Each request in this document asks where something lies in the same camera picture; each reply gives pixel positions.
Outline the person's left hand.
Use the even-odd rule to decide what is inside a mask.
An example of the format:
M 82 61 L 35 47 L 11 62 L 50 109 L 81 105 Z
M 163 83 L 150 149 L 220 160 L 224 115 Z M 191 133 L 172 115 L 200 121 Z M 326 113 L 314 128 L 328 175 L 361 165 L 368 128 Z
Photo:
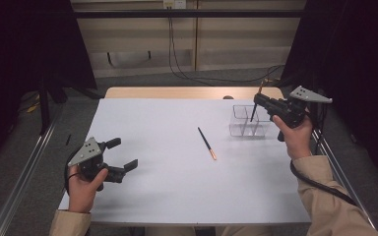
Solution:
M 107 177 L 108 170 L 100 170 L 91 182 L 83 180 L 80 168 L 69 168 L 69 206 L 68 210 L 76 213 L 89 213 L 94 205 L 97 188 Z

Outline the white wall socket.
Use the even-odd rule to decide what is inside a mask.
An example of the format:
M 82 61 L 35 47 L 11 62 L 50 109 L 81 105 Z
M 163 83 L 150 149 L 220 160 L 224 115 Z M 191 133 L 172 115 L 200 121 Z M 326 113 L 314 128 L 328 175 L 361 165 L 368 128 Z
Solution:
M 187 7 L 186 0 L 162 0 L 164 9 L 183 10 Z

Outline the black pen with gold end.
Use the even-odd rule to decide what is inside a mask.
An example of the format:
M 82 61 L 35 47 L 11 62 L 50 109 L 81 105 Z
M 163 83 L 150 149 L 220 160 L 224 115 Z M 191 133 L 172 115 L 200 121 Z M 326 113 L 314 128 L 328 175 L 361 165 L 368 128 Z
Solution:
M 254 98 L 253 98 L 253 101 L 254 101 L 254 107 L 253 107 L 253 110 L 252 110 L 252 114 L 251 114 L 251 118 L 250 118 L 250 122 L 253 121 L 254 119 L 254 116 L 255 116 L 255 113 L 256 113 L 256 109 L 257 109 L 257 106 L 258 106 L 258 102 L 256 101 L 256 97 L 262 93 L 262 88 L 263 88 L 263 85 L 264 85 L 264 82 L 262 81 L 260 86 L 259 86 L 259 89 L 257 91 L 257 93 L 255 94 Z
M 212 159 L 213 159 L 213 160 L 217 160 L 217 156 L 216 156 L 216 154 L 214 153 L 213 149 L 211 148 L 211 146 L 210 146 L 208 140 L 206 139 L 204 133 L 202 132 L 201 128 L 200 128 L 200 127 L 197 127 L 197 129 L 198 129 L 198 132 L 200 133 L 200 135 L 201 135 L 201 137 L 202 137 L 202 139 L 203 139 L 203 141 L 204 141 L 204 143 L 205 143 L 205 145 L 206 145 L 206 147 L 207 147 L 207 149 L 208 149 L 208 151 L 209 151 L 209 153 L 210 153 Z

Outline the white table mat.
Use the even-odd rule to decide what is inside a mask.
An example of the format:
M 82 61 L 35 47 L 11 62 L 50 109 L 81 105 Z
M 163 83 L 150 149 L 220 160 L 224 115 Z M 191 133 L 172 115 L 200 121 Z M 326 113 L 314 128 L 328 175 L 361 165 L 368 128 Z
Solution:
M 233 137 L 224 99 L 106 98 L 89 134 L 120 138 L 104 160 L 139 165 L 107 183 L 92 210 L 95 224 L 229 225 L 305 223 L 309 217 L 271 123 L 265 137 Z M 217 156 L 213 160 L 197 127 Z

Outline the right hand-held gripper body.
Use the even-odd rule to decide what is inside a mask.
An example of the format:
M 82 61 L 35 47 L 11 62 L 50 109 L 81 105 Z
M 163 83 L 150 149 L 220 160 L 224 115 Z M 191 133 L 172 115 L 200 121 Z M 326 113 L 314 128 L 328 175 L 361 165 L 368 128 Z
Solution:
M 279 116 L 291 129 L 303 123 L 308 102 L 332 103 L 333 100 L 302 86 L 294 89 L 288 99 L 271 99 L 268 113 L 271 117 Z

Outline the black curtain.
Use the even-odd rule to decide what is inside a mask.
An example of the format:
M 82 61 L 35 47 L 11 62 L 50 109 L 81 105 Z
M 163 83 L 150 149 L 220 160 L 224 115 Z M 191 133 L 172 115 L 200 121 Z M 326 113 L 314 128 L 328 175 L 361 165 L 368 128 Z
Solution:
M 0 0 L 0 147 L 22 96 L 42 87 L 94 89 L 95 76 L 71 0 Z
M 378 168 L 378 0 L 306 0 L 287 84 L 322 89 Z

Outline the beige desk cabinet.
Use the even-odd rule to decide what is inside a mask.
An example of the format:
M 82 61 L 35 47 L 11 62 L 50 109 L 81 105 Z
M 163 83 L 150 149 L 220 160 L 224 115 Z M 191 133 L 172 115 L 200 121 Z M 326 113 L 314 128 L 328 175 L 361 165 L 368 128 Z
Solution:
M 197 10 L 302 10 L 307 0 L 186 0 Z M 71 0 L 76 11 L 157 10 L 162 0 Z M 283 65 L 298 18 L 79 19 L 98 78 Z

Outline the metal floor rail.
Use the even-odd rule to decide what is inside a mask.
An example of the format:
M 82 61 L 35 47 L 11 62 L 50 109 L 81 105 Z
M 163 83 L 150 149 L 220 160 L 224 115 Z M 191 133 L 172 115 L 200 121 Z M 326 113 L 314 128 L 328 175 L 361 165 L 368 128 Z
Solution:
M 348 178 L 346 177 L 345 172 L 343 171 L 338 159 L 332 152 L 322 132 L 319 129 L 314 130 L 312 132 L 312 137 L 314 141 L 316 142 L 316 147 L 329 158 L 330 164 L 333 168 L 335 179 L 347 190 L 349 196 L 356 202 L 356 204 L 367 215 L 370 225 L 373 228 L 375 228 L 375 225 L 373 224 L 373 221 L 371 220 L 370 214 L 367 212 L 366 207 L 364 206 L 357 192 L 354 190 L 353 186 L 351 185 Z
M 50 121 L 48 127 L 44 130 L 44 132 L 39 136 L 34 149 L 30 154 L 27 164 L 21 173 L 21 176 L 18 178 L 15 187 L 11 191 L 11 194 L 8 197 L 7 201 L 0 209 L 0 236 L 5 236 L 8 231 L 14 215 L 17 212 L 17 209 L 32 180 L 32 176 L 41 161 L 41 158 L 48 146 L 49 141 L 52 138 L 52 134 L 58 121 L 60 120 L 63 109 L 63 105 L 59 105 L 55 109 L 53 119 Z

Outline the wooden table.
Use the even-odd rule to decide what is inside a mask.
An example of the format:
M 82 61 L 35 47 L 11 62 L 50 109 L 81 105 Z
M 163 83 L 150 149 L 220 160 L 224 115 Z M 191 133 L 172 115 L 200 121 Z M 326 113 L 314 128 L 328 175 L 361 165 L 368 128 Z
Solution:
M 106 98 L 189 98 L 189 99 L 253 99 L 259 91 L 256 87 L 113 87 Z M 283 98 L 279 88 L 262 88 L 260 92 L 268 97 Z

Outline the person's right hand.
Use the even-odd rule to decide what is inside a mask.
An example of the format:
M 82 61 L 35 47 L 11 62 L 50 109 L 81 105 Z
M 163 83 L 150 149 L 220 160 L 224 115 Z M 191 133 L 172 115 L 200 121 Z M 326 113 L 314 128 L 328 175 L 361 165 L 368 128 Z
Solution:
M 313 130 L 311 120 L 305 116 L 300 126 L 291 129 L 279 116 L 272 117 L 273 122 L 284 135 L 287 154 L 292 160 L 311 155 L 310 137 Z

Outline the black metal stand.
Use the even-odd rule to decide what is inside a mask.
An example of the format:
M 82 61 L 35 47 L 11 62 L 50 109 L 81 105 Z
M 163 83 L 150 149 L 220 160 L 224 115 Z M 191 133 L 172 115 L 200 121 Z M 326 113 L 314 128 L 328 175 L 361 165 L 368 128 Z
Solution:
M 41 131 L 43 135 L 50 127 L 49 96 L 57 104 L 63 104 L 68 100 L 64 88 L 73 89 L 90 99 L 102 99 L 102 95 L 79 86 L 67 79 L 56 78 L 53 74 L 43 76 L 38 83 L 38 95 L 41 113 Z

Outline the clear plastic divided pen holder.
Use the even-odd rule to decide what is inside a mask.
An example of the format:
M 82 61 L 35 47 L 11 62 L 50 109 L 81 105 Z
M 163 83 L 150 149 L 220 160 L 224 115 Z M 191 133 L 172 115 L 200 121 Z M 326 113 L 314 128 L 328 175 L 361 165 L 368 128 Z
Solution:
M 257 106 L 256 113 L 250 122 L 254 105 L 233 105 L 229 123 L 229 132 L 233 137 L 265 137 L 271 121 L 267 110 Z

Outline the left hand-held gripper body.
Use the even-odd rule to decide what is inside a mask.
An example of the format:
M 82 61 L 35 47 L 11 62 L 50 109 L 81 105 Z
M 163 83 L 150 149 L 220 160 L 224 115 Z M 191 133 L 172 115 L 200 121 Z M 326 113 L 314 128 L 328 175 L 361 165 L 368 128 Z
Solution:
M 107 149 L 105 143 L 99 143 L 94 137 L 90 137 L 69 156 L 67 167 L 77 165 L 81 176 L 87 181 L 92 181 L 100 170 L 107 169 L 105 182 L 121 183 L 126 173 L 123 167 L 109 166 L 104 162 L 103 153 Z

